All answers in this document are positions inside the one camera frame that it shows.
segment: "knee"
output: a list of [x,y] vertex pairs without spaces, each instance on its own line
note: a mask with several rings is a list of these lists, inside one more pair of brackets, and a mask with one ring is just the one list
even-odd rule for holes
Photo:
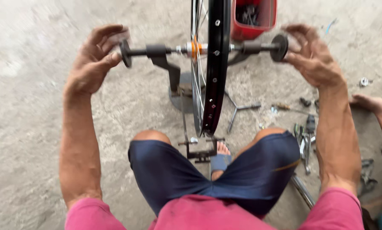
[[260,139],[262,139],[262,138],[264,138],[264,137],[266,137],[267,135],[270,135],[270,134],[284,133],[284,132],[286,132],[286,129],[284,129],[284,128],[278,128],[278,127],[264,128],[264,129],[260,130],[258,133],[256,133],[254,141],[257,142]]
[[137,133],[133,140],[159,140],[167,144],[171,144],[170,139],[162,132],[157,130],[143,130]]

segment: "black rim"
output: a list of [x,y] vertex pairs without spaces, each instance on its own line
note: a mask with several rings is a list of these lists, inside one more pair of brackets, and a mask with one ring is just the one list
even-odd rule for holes
[[206,93],[201,133],[212,136],[218,126],[224,100],[229,54],[230,0],[210,0],[208,11]]

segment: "bicycle wheel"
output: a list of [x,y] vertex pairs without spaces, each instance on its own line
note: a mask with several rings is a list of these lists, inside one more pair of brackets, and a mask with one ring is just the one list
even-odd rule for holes
[[[230,0],[207,0],[209,8],[201,24],[208,18],[208,47],[199,42],[204,0],[191,2],[191,73],[193,75],[193,110],[197,136],[214,135],[224,99],[228,68]],[[201,53],[207,54],[206,79],[201,64]]]

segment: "red bucket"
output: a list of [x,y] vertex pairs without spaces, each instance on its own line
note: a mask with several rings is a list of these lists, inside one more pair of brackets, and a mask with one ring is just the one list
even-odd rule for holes
[[[259,9],[257,25],[248,25],[236,20],[236,7],[256,5]],[[230,23],[230,37],[236,41],[254,40],[263,32],[273,29],[276,25],[277,0],[233,0]]]

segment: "hand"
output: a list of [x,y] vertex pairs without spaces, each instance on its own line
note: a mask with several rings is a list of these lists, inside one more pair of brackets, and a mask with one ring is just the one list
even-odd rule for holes
[[95,93],[107,72],[122,60],[116,52],[108,54],[122,36],[128,38],[129,33],[128,28],[121,24],[107,24],[93,29],[73,62],[65,92],[83,95]]
[[306,24],[290,24],[283,29],[301,46],[290,46],[286,61],[300,71],[306,81],[319,89],[346,82],[339,65],[318,36],[316,29]]

